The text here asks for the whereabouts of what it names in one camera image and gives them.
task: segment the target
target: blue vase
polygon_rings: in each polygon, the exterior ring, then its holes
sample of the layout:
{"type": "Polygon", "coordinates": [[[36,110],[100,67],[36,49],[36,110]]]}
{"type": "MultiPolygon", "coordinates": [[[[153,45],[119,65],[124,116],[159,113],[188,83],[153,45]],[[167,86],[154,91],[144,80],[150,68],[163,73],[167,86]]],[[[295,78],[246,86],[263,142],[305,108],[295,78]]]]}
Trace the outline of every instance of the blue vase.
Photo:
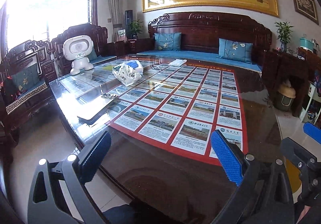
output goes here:
{"type": "Polygon", "coordinates": [[[286,43],[281,42],[281,52],[285,52],[286,53],[286,49],[287,49],[286,43]]]}

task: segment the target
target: glass table top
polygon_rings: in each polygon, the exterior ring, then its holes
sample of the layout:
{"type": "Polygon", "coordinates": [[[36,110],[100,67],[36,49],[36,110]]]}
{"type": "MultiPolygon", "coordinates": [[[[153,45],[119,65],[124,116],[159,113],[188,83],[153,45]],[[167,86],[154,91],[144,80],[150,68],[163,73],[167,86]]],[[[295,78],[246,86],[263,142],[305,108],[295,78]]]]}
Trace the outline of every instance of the glass table top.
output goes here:
{"type": "Polygon", "coordinates": [[[282,159],[277,120],[259,73],[196,60],[174,67],[168,65],[173,59],[161,56],[108,61],[50,87],[81,144],[110,132],[102,169],[130,196],[174,220],[210,223],[236,189],[211,148],[214,130],[261,161],[282,159]],[[144,72],[126,87],[112,67],[131,59],[144,72]],[[107,105],[102,93],[118,98],[107,105]],[[78,118],[91,118],[103,107],[89,124],[78,118]]]}

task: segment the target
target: carved wooden armchair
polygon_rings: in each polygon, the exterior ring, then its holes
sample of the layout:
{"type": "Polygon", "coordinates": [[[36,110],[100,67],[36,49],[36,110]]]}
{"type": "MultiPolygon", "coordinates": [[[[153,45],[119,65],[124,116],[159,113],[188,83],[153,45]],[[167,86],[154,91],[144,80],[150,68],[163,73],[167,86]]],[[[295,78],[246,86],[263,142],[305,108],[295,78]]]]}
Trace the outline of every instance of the carved wooden armchair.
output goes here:
{"type": "Polygon", "coordinates": [[[115,57],[114,55],[111,55],[108,47],[106,47],[108,38],[106,27],[100,27],[92,24],[71,26],[51,41],[51,48],[55,57],[55,61],[57,62],[59,76],[67,75],[71,70],[72,62],[65,59],[62,51],[64,42],[69,38],[80,35],[88,35],[94,43],[94,50],[96,52],[97,59],[91,61],[90,63],[99,64],[115,57]]]}
{"type": "Polygon", "coordinates": [[[4,124],[6,135],[25,123],[41,107],[55,100],[49,82],[56,79],[57,74],[48,41],[28,40],[12,48],[2,61],[1,76],[5,79],[34,64],[37,66],[39,82],[13,103],[7,104],[5,110],[0,106],[0,120],[4,124]]]}

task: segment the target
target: blue pillow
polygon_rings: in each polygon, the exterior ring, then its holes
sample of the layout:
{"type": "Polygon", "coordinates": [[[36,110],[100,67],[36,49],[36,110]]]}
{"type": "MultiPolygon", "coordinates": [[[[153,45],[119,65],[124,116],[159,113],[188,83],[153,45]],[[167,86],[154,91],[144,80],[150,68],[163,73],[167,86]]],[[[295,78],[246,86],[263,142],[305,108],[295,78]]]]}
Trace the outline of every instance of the blue pillow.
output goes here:
{"type": "Polygon", "coordinates": [[[37,64],[35,63],[15,75],[11,75],[11,78],[21,93],[28,91],[39,82],[37,64]]]}
{"type": "Polygon", "coordinates": [[[253,44],[233,42],[226,39],[219,39],[219,56],[233,61],[252,63],[251,51],[253,44]]]}
{"type": "Polygon", "coordinates": [[[182,33],[155,34],[155,50],[180,51],[182,33]]]}
{"type": "Polygon", "coordinates": [[[93,60],[97,59],[97,54],[95,52],[94,47],[92,48],[91,53],[89,55],[87,55],[87,57],[88,57],[89,61],[93,61],[93,60]]]}

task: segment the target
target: small framed picture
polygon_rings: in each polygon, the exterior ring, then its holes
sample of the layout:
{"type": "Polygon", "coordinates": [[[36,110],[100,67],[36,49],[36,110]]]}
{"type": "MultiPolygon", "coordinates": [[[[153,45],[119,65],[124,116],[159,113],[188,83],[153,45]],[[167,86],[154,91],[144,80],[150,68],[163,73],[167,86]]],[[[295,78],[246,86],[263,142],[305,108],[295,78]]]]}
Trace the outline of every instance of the small framed picture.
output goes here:
{"type": "Polygon", "coordinates": [[[314,0],[293,0],[295,11],[319,25],[316,3],[314,0]]]}

